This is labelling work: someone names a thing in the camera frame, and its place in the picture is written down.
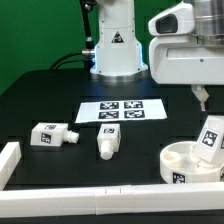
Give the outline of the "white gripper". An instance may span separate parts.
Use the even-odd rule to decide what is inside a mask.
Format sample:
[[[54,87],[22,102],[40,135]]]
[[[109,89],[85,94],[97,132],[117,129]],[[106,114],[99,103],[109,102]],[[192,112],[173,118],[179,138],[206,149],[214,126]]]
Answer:
[[[202,111],[209,94],[202,85],[224,85],[224,1],[182,1],[148,23],[153,36],[149,63],[159,84],[195,84]]]

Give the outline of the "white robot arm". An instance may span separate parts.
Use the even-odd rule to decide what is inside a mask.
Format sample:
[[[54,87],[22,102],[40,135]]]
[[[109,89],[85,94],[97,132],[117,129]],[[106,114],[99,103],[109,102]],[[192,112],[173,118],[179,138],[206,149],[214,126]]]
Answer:
[[[201,103],[224,85],[224,0],[182,0],[148,22],[149,63],[135,36],[134,0],[96,0],[100,38],[91,73],[124,80],[150,71],[159,84],[188,84]]]

